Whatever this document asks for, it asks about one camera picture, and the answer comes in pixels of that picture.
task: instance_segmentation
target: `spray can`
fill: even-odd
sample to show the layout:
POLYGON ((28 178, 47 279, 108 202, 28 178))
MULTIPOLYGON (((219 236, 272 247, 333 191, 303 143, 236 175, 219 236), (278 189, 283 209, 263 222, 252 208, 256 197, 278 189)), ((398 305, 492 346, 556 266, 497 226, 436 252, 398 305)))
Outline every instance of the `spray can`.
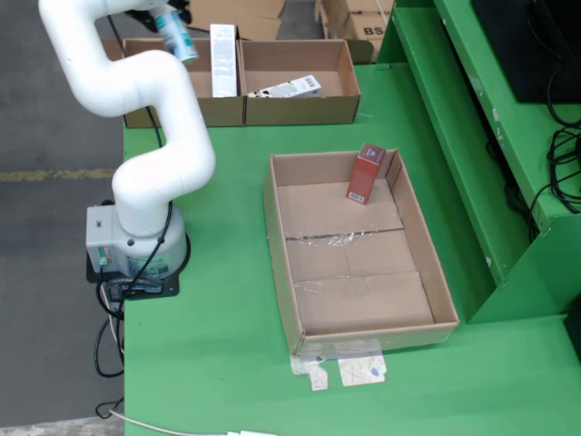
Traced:
POLYGON ((198 59, 198 51, 175 10, 162 5, 154 8, 151 14, 165 46, 175 57, 186 65, 198 59))

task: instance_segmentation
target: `open cardboard box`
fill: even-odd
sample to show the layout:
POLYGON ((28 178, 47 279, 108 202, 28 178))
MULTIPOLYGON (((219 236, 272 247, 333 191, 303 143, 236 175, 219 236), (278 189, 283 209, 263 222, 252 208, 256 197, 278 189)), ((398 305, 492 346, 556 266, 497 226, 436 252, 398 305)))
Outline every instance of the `open cardboard box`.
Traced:
POLYGON ((273 155, 264 180, 272 268, 290 353, 442 342, 459 320, 397 150, 367 205, 346 198, 356 152, 273 155))
MULTIPOLYGON (((203 119, 207 126, 242 125, 244 119, 244 97, 241 95, 240 53, 237 49, 238 65, 238 94, 237 97, 214 98, 212 97, 212 56, 209 39, 194 39, 193 43, 198 50, 199 58, 195 62, 186 65, 193 89, 198 97, 198 103, 202 110, 203 119)), ((129 56, 147 50, 167 51, 162 39, 125 39, 125 50, 129 56)), ((159 119, 155 109, 152 109, 155 122, 159 125, 159 119)), ((140 109, 125 116, 127 127, 151 127, 147 111, 140 109)))
POLYGON ((247 125, 353 123, 361 91, 344 41, 240 41, 242 91, 313 74, 321 97, 247 98, 247 125))

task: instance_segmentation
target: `robotic arm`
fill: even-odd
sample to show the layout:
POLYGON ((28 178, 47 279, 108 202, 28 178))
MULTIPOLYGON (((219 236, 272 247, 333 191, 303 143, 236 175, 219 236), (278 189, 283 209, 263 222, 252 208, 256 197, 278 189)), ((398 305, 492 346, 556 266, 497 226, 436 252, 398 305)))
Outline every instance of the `robotic arm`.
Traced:
MULTIPOLYGON (((39 0, 44 26, 77 100, 94 114, 109 117, 151 105, 167 140, 163 148, 134 157, 117 170, 115 206, 89 208, 87 249, 96 272, 119 271, 134 277, 136 265, 145 263, 162 233, 168 203, 203 187, 214 171, 212 143, 183 64, 163 51, 111 62, 94 26, 103 16, 152 10, 166 3, 39 0)), ((158 267, 145 275, 162 279, 174 273, 184 257, 183 221, 174 208, 166 243, 153 262, 158 267), (162 259, 165 266, 159 266, 162 259)))

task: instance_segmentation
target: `gray floor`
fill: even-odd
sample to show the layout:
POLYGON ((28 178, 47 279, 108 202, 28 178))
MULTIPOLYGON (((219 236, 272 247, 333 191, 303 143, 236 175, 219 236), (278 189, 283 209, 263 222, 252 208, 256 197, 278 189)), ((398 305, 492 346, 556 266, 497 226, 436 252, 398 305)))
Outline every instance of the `gray floor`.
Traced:
MULTIPOLYGON (((279 38, 322 37, 313 7, 289 0, 279 38)), ((123 139, 121 119, 89 114, 74 100, 37 2, 2 2, 0 15, 0 427, 8 427, 90 417, 95 404, 123 394, 122 379, 94 372, 104 316, 84 280, 85 208, 111 198, 111 180, 50 173, 116 168, 123 139), (38 171, 46 173, 25 177, 38 181, 5 181, 38 171)), ((124 15, 115 20, 123 36, 152 36, 124 15)), ((97 25, 113 37, 104 20, 97 25)), ((102 357, 116 368, 110 336, 102 357)))

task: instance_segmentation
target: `red box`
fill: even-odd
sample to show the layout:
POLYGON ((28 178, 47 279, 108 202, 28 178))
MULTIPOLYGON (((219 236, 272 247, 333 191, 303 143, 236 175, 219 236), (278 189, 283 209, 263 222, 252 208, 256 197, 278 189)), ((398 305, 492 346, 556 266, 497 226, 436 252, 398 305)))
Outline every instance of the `red box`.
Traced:
POLYGON ((363 144, 361 151, 357 155, 357 162, 347 190, 347 198, 358 203, 367 204, 384 156, 384 149, 373 144, 363 144))

